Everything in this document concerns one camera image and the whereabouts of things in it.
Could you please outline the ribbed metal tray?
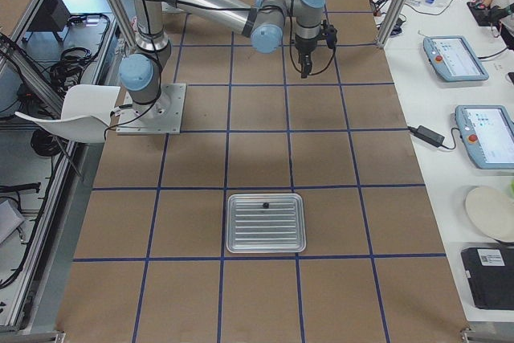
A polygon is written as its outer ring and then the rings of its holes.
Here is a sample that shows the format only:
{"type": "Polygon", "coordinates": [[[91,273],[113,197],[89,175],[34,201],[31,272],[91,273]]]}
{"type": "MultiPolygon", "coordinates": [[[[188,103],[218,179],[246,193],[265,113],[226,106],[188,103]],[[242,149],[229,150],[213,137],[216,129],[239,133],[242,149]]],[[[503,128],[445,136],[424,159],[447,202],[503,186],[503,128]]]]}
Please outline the ribbed metal tray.
{"type": "Polygon", "coordinates": [[[299,253],[307,246],[304,201],[298,194],[233,194],[226,209],[231,253],[299,253]],[[264,202],[270,203],[268,210],[264,202]]]}

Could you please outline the black power adapter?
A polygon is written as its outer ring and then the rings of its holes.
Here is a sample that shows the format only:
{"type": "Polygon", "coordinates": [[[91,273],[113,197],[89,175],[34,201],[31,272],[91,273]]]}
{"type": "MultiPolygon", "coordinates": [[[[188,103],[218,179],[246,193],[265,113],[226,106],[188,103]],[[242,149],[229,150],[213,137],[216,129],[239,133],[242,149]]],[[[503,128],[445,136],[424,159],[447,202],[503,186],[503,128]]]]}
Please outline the black power adapter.
{"type": "Polygon", "coordinates": [[[443,145],[445,137],[423,125],[419,125],[418,127],[409,126],[408,130],[418,139],[436,148],[443,145]]]}

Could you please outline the blue teach pendant far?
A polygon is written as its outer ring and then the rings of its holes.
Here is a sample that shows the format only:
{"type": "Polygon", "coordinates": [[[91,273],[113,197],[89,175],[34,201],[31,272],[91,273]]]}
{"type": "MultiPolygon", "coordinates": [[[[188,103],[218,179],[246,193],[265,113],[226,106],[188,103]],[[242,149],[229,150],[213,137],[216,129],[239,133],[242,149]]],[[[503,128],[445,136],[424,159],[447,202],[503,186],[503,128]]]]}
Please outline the blue teach pendant far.
{"type": "Polygon", "coordinates": [[[430,65],[446,82],[483,81],[489,78],[463,36],[425,37],[422,47],[430,65]]]}

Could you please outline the blue teach pendant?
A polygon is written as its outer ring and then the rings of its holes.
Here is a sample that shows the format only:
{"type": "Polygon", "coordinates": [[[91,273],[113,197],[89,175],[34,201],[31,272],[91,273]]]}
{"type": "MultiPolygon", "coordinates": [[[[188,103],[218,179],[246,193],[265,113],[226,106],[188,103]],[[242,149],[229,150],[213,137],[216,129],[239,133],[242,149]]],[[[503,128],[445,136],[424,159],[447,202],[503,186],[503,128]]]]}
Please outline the blue teach pendant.
{"type": "Polygon", "coordinates": [[[513,169],[513,121],[504,106],[458,105],[455,123],[477,168],[513,169]]]}
{"type": "Polygon", "coordinates": [[[463,36],[425,37],[422,47],[430,65],[446,82],[483,81],[489,78],[463,36]]]}

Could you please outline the blue teach pendant near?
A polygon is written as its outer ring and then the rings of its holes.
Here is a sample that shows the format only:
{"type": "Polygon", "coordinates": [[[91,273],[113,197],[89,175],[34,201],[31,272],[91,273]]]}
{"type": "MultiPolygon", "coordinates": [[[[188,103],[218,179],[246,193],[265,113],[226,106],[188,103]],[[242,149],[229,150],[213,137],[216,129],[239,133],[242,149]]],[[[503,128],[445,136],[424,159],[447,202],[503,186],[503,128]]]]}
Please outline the blue teach pendant near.
{"type": "Polygon", "coordinates": [[[504,106],[458,105],[455,123],[477,168],[513,169],[513,121],[504,106]]]}

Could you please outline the white plastic chair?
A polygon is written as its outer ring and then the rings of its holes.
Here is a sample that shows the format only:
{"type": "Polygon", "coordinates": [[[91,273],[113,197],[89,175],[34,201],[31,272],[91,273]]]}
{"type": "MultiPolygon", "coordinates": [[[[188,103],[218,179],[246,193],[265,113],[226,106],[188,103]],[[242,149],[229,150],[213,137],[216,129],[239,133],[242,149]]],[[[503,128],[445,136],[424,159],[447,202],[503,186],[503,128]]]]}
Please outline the white plastic chair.
{"type": "Polygon", "coordinates": [[[119,93],[119,86],[77,84],[67,91],[59,119],[45,120],[22,112],[15,115],[66,140],[105,143],[104,130],[111,124],[110,112],[119,93]]]}

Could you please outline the cream round plate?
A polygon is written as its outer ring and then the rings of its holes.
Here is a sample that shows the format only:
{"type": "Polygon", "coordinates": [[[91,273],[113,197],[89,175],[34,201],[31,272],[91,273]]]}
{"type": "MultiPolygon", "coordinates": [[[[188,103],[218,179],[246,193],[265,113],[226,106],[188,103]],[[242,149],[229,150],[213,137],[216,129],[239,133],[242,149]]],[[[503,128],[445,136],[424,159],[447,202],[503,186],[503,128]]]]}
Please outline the cream round plate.
{"type": "Polygon", "coordinates": [[[467,216],[486,236],[513,243],[513,200],[489,186],[471,190],[465,199],[467,216]]]}

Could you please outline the black flat box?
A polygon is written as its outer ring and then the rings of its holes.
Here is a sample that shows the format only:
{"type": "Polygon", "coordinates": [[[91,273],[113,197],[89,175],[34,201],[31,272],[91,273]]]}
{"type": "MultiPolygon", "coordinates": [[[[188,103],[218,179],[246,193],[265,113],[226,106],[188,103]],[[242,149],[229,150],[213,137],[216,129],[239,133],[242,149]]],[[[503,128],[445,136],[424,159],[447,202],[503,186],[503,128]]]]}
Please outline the black flat box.
{"type": "Polygon", "coordinates": [[[513,310],[513,249],[470,247],[461,259],[477,308],[513,310]]]}

